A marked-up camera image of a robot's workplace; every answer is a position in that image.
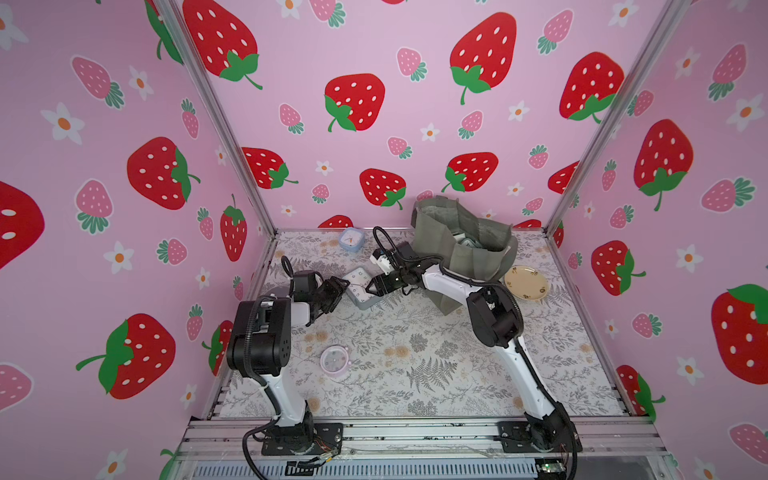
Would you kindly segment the grey square analog clock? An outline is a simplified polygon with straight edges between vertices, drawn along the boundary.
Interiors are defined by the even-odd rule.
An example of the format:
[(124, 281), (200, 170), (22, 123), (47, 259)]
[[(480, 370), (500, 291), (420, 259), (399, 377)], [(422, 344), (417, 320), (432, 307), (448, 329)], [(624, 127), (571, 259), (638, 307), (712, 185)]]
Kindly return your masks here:
[(342, 279), (349, 283), (346, 293), (358, 309), (368, 310), (383, 300), (383, 297), (371, 294), (366, 290), (372, 277), (363, 267), (353, 269)]

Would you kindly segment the small light blue clock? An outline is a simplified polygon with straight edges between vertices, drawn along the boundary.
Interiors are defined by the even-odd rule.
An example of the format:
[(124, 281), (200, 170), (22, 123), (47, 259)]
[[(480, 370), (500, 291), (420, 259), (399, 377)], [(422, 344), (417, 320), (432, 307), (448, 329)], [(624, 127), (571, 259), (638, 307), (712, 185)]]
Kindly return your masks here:
[(364, 244), (364, 231), (354, 227), (344, 229), (339, 236), (339, 246), (346, 252), (357, 253), (363, 248)]

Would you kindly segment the lilac round alarm clock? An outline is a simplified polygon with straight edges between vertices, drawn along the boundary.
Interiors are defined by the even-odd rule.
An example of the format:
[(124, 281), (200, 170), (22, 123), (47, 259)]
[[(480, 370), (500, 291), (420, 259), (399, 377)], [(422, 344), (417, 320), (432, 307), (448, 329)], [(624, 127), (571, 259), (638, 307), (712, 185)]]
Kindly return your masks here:
[(319, 361), (323, 373), (331, 378), (346, 376), (351, 367), (349, 351), (340, 345), (331, 345), (326, 348)]

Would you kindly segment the grey-green canvas tote bag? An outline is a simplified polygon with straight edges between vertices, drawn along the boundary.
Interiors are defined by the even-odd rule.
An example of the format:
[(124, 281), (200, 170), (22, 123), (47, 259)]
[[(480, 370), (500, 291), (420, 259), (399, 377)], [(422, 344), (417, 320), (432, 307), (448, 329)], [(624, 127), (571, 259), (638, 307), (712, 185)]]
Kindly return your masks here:
[(423, 274), (437, 264), (479, 283), (499, 283), (513, 266), (518, 240), (511, 227), (475, 216), (459, 201), (443, 196), (416, 202), (411, 242)]

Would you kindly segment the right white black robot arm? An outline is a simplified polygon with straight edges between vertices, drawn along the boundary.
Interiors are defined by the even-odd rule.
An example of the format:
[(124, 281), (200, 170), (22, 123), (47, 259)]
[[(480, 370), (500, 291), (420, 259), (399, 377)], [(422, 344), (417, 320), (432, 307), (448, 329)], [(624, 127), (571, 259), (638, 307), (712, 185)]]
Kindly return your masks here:
[(496, 352), (520, 394), (534, 449), (548, 452), (568, 446), (580, 450), (575, 425), (528, 355), (523, 314), (506, 287), (498, 281), (474, 280), (454, 273), (444, 267), (440, 256), (420, 257), (408, 243), (389, 249), (379, 247), (371, 261), (382, 270), (366, 286), (371, 295), (383, 297), (397, 290), (408, 294), (418, 287), (467, 308), (475, 337)]

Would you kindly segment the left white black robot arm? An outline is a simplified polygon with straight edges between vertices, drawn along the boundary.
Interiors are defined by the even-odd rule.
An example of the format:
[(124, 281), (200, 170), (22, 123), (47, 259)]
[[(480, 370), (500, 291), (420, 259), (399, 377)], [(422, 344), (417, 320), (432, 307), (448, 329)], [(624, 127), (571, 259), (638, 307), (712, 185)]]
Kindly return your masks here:
[(291, 276), (285, 296), (266, 295), (239, 303), (226, 362), (230, 370), (256, 382), (274, 408), (271, 426), (295, 435), (312, 431), (313, 418), (287, 370), (295, 323), (312, 325), (331, 313), (350, 282), (316, 271)]

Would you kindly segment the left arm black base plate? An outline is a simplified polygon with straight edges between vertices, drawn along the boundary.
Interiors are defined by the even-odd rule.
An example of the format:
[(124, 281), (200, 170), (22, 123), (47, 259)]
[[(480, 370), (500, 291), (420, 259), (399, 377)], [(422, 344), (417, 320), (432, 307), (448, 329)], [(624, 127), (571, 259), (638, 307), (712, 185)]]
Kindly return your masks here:
[(270, 427), (263, 436), (263, 456), (336, 454), (343, 442), (342, 423), (299, 424)]

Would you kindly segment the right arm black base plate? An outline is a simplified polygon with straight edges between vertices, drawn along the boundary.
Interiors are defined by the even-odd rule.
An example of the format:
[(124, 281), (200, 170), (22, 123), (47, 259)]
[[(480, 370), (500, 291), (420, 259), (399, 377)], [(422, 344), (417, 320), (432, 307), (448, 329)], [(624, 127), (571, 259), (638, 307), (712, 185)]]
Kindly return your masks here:
[(574, 431), (559, 419), (554, 422), (535, 420), (502, 421), (496, 424), (498, 435), (505, 453), (547, 454), (581, 453), (581, 441), (574, 436)]

